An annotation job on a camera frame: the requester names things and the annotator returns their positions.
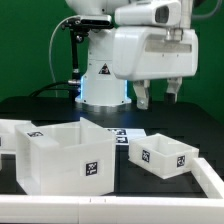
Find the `box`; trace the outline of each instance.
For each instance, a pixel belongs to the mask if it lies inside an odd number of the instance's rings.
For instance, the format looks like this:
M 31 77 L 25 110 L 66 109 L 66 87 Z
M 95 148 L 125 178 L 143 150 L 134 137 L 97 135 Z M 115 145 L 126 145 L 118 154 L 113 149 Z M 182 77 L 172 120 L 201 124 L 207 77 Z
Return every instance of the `box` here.
M 0 119 L 0 153 L 16 153 L 15 126 L 28 124 L 30 121 Z
M 208 198 L 224 199 L 224 182 L 204 158 L 195 158 L 191 172 Z
M 182 142 L 156 134 L 130 140 L 129 160 L 166 179 L 191 171 L 199 150 Z
M 115 135 L 80 122 L 16 126 L 16 176 L 29 195 L 98 196 L 114 191 Z

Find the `sticker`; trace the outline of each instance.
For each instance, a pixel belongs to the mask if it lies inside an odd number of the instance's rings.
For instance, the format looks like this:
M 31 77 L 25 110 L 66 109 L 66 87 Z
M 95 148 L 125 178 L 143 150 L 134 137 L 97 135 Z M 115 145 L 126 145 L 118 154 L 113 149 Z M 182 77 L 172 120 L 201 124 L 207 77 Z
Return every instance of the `sticker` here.
M 92 176 L 97 174 L 97 162 L 86 164 L 86 176 Z
M 129 145 L 129 140 L 145 137 L 144 129 L 107 128 L 116 135 L 116 145 Z
M 128 144 L 128 137 L 117 136 L 116 140 L 118 145 Z
M 185 165 L 185 156 L 180 156 L 177 158 L 177 167 Z
M 29 132 L 27 133 L 31 138 L 35 138 L 35 137 L 40 137 L 40 136 L 44 136 L 41 132 Z
M 99 74 L 102 74 L 102 75 L 110 75 L 110 70 L 109 70 L 109 68 L 108 68 L 108 66 L 107 66 L 106 63 L 104 64 L 104 66 L 100 70 Z
M 142 160 L 149 163 L 149 160 L 150 160 L 150 153 L 143 150 L 142 151 Z
M 108 130 L 113 132 L 115 135 L 127 135 L 125 129 L 108 129 Z

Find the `black cable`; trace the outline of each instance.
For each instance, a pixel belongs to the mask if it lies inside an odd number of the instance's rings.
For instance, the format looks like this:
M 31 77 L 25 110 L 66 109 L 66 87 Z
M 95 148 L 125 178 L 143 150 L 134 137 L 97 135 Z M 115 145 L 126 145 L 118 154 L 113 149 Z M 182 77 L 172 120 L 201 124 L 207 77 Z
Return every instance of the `black cable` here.
M 55 89 L 55 88 L 51 88 L 51 89 L 45 89 L 45 90 L 43 90 L 43 91 L 41 91 L 41 92 L 39 92 L 38 94 L 36 94 L 35 96 L 32 96 L 32 97 L 37 97 L 37 96 L 39 96 L 41 93 L 43 93 L 44 91 L 55 91 L 55 90 L 57 90 L 57 91 L 68 91 L 68 92 L 74 92 L 74 90 L 73 89 L 70 89 L 70 88 L 58 88 L 58 89 Z
M 45 91 L 45 90 L 48 90 L 48 89 L 50 89 L 51 87 L 55 87 L 55 86 L 59 86 L 59 85 L 68 85 L 68 82 L 61 81 L 61 82 L 55 82 L 55 83 L 49 84 L 49 85 L 44 86 L 43 88 L 41 88 L 41 89 L 39 89 L 39 90 L 36 90 L 36 91 L 32 92 L 29 96 L 30 96 L 30 97 L 36 97 L 36 96 L 38 96 L 41 92 L 43 92 L 43 91 Z

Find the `black table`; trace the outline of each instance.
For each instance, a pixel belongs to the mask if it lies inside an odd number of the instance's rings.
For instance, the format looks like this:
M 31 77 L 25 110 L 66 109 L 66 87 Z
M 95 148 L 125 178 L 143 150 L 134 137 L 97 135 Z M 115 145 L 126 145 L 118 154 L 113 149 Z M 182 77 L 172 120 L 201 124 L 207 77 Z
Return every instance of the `black table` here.
M 0 103 L 1 119 L 32 120 L 36 125 L 79 121 L 84 117 L 105 128 L 139 128 L 147 135 L 160 133 L 196 148 L 224 180 L 224 126 L 191 103 L 165 105 L 153 102 L 150 110 L 112 114 L 80 111 L 65 98 L 12 97 Z M 3 155 L 1 194 L 24 194 L 16 183 L 15 156 Z M 128 161 L 128 147 L 116 152 L 117 196 L 206 197 L 192 174 L 162 180 Z

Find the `green backdrop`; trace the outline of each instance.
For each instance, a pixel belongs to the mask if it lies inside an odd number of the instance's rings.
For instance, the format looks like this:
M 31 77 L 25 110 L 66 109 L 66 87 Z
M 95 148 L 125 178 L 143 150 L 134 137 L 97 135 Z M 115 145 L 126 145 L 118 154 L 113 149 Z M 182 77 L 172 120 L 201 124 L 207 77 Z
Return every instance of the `green backdrop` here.
M 196 14 L 214 8 L 207 0 Z M 26 96 L 52 83 L 48 64 L 50 37 L 56 25 L 73 15 L 64 0 L 0 0 L 0 100 Z M 178 101 L 192 102 L 224 123 L 224 4 L 205 21 L 194 21 L 199 37 L 199 66 L 195 77 L 185 78 Z M 69 31 L 59 31 L 53 45 L 57 81 L 71 76 Z M 80 68 L 86 69 L 87 44 L 80 46 Z M 163 100 L 166 80 L 152 81 L 153 100 Z M 132 85 L 129 96 L 135 98 Z

